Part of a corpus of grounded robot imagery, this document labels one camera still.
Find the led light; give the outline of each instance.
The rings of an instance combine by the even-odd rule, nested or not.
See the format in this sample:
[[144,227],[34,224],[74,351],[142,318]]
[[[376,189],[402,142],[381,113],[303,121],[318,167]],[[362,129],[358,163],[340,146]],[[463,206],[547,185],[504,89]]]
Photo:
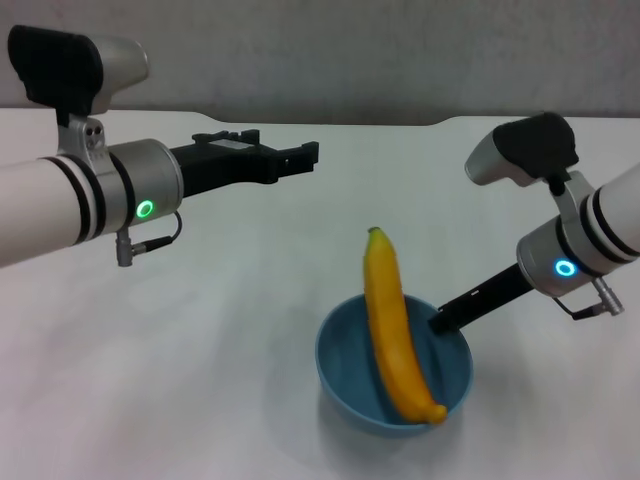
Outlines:
[[151,200],[144,200],[140,202],[138,208],[136,208],[136,215],[138,218],[147,218],[153,212],[153,202]]
[[561,277],[573,277],[578,273],[576,266],[568,260],[558,260],[555,269],[556,273]]

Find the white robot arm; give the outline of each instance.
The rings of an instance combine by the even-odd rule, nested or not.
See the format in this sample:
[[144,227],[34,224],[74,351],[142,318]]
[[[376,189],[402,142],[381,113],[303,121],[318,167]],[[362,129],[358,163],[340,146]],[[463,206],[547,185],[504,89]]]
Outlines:
[[[575,320],[624,311],[603,277],[640,256],[640,165],[595,190],[567,171],[577,162],[573,131],[553,113],[501,125],[478,144],[465,165],[474,183],[543,180],[560,214],[520,240],[516,264],[440,307],[435,331],[462,328],[534,289]],[[598,304],[571,312],[558,300],[587,283]]]
[[[56,109],[58,152],[0,168],[0,267],[116,233],[120,266],[172,243],[182,199],[238,182],[271,184],[312,172],[318,144],[274,150],[257,130],[197,134],[169,149],[144,139],[107,146],[104,113],[113,94],[145,79],[136,42],[15,26],[9,57],[27,97]],[[172,236],[132,245],[129,227],[175,214]]]

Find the banana tip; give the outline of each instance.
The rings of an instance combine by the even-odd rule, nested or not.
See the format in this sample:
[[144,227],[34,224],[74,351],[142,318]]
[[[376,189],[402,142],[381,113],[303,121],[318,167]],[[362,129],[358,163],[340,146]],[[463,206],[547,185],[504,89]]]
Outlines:
[[439,424],[447,419],[447,407],[444,405],[435,405],[425,415],[427,423]]

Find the table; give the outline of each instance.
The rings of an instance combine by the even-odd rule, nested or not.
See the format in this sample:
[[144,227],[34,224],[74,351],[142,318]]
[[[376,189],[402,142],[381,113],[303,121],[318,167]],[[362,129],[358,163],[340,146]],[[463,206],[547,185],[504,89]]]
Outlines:
[[[394,241],[405,291],[436,305],[515,262],[556,214],[543,185],[472,184],[463,164],[504,117],[428,127],[231,125],[195,113],[109,112],[110,144],[174,147],[259,128],[320,142],[312,174],[184,201],[171,247],[118,268],[106,236],[0,271],[3,479],[637,479],[640,266],[609,281],[617,318],[573,322],[536,292],[463,330],[475,367],[462,410],[408,440],[351,430],[322,395],[314,340],[362,291],[367,228]],[[638,160],[640,120],[569,119],[597,186]],[[52,154],[53,112],[0,110],[9,163]],[[171,217],[132,229],[170,234]],[[596,300],[584,287],[574,309]]]

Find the gray wall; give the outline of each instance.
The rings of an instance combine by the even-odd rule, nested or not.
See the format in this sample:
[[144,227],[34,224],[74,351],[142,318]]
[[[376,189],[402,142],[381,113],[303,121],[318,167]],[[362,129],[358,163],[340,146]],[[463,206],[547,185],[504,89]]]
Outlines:
[[[117,107],[220,120],[423,124],[640,115],[637,0],[1,0],[14,23],[124,35],[151,78]],[[0,105],[25,105],[5,55]]]

